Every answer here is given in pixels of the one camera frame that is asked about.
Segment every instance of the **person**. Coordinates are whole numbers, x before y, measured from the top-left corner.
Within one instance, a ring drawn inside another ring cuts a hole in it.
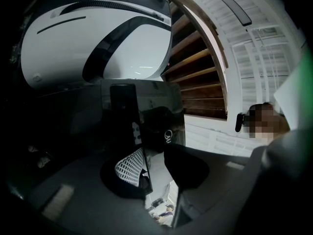
[[[158,223],[163,227],[172,227],[173,218],[174,216],[172,215],[160,217]]]
[[[166,212],[161,213],[160,215],[155,215],[154,218],[157,220],[160,220],[162,217],[167,217],[167,216],[174,216],[172,211],[174,210],[173,205],[167,205],[166,206]]]
[[[263,143],[270,143],[290,130],[285,116],[276,112],[268,102],[252,105],[247,114],[241,116],[250,138],[261,139]]]

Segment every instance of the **white wall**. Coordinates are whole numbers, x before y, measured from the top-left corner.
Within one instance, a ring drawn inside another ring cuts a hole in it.
[[[227,121],[220,121],[185,116],[186,145],[249,156],[261,142],[250,140],[245,133],[235,132],[237,114],[246,112],[257,102],[275,104],[274,93],[300,60],[303,34],[279,0],[235,0],[252,20],[252,25],[246,27],[221,0],[193,1],[215,24],[224,47],[228,61],[225,69],[228,117]]]

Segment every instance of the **white robot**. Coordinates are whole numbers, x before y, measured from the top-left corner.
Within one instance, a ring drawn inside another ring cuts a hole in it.
[[[171,25],[167,0],[45,0],[23,39],[22,73],[38,90],[159,77]]]

